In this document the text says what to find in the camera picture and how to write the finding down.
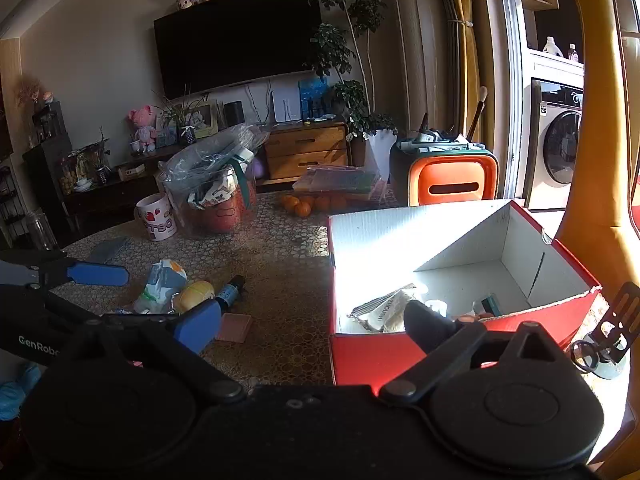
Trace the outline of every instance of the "orange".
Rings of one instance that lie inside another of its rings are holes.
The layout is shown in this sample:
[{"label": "orange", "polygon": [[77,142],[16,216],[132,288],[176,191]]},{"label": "orange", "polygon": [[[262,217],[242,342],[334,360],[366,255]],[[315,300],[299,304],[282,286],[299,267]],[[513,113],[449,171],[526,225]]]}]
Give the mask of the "orange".
[{"label": "orange", "polygon": [[282,207],[287,205],[287,200],[289,200],[289,198],[293,198],[293,195],[283,195],[280,197],[280,205]]},{"label": "orange", "polygon": [[316,198],[316,201],[314,202],[314,208],[316,209],[316,211],[329,211],[329,209],[331,209],[331,201],[329,200],[329,197],[319,196],[318,198]]},{"label": "orange", "polygon": [[344,211],[347,209],[347,199],[341,195],[331,197],[331,211]]},{"label": "orange", "polygon": [[314,206],[315,201],[316,201],[316,197],[311,195],[306,195],[300,198],[300,202],[305,202],[309,204],[311,207]]},{"label": "orange", "polygon": [[305,218],[311,214],[311,206],[307,202],[299,202],[296,205],[296,215]]},{"label": "orange", "polygon": [[289,196],[287,197],[287,199],[284,202],[284,209],[287,210],[287,213],[292,214],[295,212],[296,210],[296,206],[300,203],[300,200],[298,200],[296,197],[294,196]]}]

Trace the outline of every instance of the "cable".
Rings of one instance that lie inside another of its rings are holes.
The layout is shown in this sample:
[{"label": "cable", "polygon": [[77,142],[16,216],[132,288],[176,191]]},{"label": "cable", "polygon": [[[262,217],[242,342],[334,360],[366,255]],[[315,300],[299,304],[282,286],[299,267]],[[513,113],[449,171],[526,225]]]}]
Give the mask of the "cable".
[{"label": "cable", "polygon": [[249,91],[251,106],[254,108],[255,116],[258,117],[258,121],[262,122],[262,119],[260,118],[260,112],[258,112],[258,108],[255,107],[254,95],[251,93],[251,87],[249,86],[249,84],[244,85],[244,87]]},{"label": "cable", "polygon": [[271,111],[271,107],[269,106],[269,95],[271,94],[271,78],[268,79],[269,85],[267,86],[267,94],[264,97],[264,103],[267,107],[267,116],[264,118],[264,122],[269,122],[269,112]]}]

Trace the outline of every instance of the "glass cup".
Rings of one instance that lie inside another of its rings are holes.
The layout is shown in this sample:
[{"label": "glass cup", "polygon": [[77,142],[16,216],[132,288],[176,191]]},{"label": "glass cup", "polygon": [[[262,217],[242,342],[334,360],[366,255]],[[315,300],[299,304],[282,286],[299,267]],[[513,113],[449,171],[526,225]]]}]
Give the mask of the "glass cup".
[{"label": "glass cup", "polygon": [[31,240],[36,249],[41,251],[52,251],[58,248],[58,242],[51,230],[47,215],[42,209],[31,211],[27,215],[27,229],[31,234]]}]

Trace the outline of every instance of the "yellow pole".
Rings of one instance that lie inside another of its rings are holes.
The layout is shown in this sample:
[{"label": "yellow pole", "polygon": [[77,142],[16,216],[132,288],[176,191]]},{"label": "yellow pole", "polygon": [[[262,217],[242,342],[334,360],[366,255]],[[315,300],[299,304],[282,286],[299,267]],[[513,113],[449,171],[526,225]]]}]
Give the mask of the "yellow pole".
[{"label": "yellow pole", "polygon": [[[630,216],[629,127],[622,42],[614,0],[577,0],[584,33],[584,102],[571,193],[560,241],[603,286],[609,303],[625,282],[640,285],[640,238]],[[640,410],[640,346],[632,348],[628,402]],[[640,469],[634,432],[598,470],[619,478]]]}]

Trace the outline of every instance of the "washing machine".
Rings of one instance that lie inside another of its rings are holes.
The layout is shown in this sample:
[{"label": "washing machine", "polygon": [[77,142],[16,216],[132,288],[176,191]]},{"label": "washing machine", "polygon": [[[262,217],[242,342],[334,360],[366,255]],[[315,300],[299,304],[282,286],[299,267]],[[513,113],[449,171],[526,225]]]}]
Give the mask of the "washing machine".
[{"label": "washing machine", "polygon": [[582,90],[533,79],[525,207],[564,213],[578,151]]}]

